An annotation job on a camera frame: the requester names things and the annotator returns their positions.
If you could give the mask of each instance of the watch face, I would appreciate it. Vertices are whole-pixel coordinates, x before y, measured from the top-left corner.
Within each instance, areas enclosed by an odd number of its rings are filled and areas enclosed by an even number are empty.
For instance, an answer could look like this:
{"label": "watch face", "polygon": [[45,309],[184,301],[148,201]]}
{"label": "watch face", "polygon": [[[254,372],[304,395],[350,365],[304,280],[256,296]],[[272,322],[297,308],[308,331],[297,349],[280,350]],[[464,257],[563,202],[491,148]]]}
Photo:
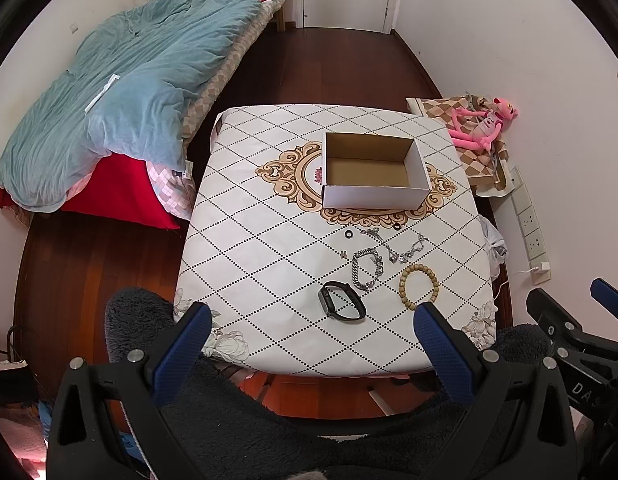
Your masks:
{"label": "watch face", "polygon": [[327,307],[327,301],[325,300],[325,297],[324,297],[325,294],[329,294],[329,292],[326,292],[324,289],[321,289],[321,291],[318,292],[318,299],[320,300],[320,304],[323,306],[324,313],[329,314],[329,307]]}

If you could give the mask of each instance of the red sheet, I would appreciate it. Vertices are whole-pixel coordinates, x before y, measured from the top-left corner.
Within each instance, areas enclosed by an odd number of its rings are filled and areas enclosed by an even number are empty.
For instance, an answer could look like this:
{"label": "red sheet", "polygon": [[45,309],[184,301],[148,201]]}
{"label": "red sheet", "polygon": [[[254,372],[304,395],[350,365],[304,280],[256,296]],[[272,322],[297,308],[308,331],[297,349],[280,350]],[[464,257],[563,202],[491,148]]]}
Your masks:
{"label": "red sheet", "polygon": [[[14,202],[9,193],[0,188],[0,208],[10,205]],[[118,153],[102,158],[89,184],[60,209],[160,229],[180,227],[153,192],[145,161]]]}

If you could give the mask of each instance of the cardboard box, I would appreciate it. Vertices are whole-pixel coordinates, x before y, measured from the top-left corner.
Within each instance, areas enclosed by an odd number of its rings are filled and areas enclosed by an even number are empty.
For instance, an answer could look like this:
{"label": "cardboard box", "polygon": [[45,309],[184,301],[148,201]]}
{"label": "cardboard box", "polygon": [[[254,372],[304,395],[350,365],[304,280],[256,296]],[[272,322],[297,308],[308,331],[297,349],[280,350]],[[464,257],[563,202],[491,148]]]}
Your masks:
{"label": "cardboard box", "polygon": [[429,174],[415,140],[323,135],[323,207],[417,209],[430,191]]}

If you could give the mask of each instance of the smartwatch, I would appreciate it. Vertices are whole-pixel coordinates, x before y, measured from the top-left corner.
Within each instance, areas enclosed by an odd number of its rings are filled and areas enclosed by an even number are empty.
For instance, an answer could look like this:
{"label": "smartwatch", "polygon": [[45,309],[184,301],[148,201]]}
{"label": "smartwatch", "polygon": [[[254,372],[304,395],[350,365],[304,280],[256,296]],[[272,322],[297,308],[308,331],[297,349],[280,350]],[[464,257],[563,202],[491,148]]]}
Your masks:
{"label": "smartwatch", "polygon": [[[341,316],[336,312],[336,307],[333,305],[333,300],[331,298],[331,294],[329,293],[328,286],[333,286],[339,288],[346,294],[346,296],[351,300],[353,306],[356,307],[358,311],[358,317],[346,317]],[[367,309],[365,305],[362,303],[360,296],[356,293],[349,283],[342,282],[327,282],[323,285],[323,288],[318,292],[318,299],[320,300],[320,304],[323,306],[324,313],[327,317],[332,317],[333,319],[337,319],[339,321],[357,321],[359,319],[363,319],[367,315]]]}

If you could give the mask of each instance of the blue gripper pad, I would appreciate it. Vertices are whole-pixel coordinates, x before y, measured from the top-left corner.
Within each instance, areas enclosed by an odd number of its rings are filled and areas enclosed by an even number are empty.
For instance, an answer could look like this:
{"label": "blue gripper pad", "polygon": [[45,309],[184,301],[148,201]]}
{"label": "blue gripper pad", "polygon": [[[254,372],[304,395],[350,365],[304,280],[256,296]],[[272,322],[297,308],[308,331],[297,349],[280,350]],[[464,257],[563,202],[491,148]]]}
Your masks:
{"label": "blue gripper pad", "polygon": [[153,372],[150,380],[151,399],[156,406],[164,406],[175,400],[209,337],[211,325],[209,307],[204,303],[193,303],[173,329],[161,334],[165,336],[163,341],[156,339],[157,344],[151,346],[151,357],[155,346],[155,357],[159,360],[151,363],[150,358],[147,363],[149,370],[145,372]]}
{"label": "blue gripper pad", "polygon": [[618,320],[618,291],[602,278],[592,281],[592,298],[598,301]]}
{"label": "blue gripper pad", "polygon": [[[476,397],[474,372],[477,370],[472,370],[452,341],[452,338],[456,339],[453,332],[457,331],[451,328],[433,303],[422,303],[416,308],[413,314],[413,331],[427,352],[427,357],[433,364],[451,400],[465,406],[472,404]],[[462,332],[460,334],[473,347],[474,355],[477,355],[478,350],[467,336]]]}

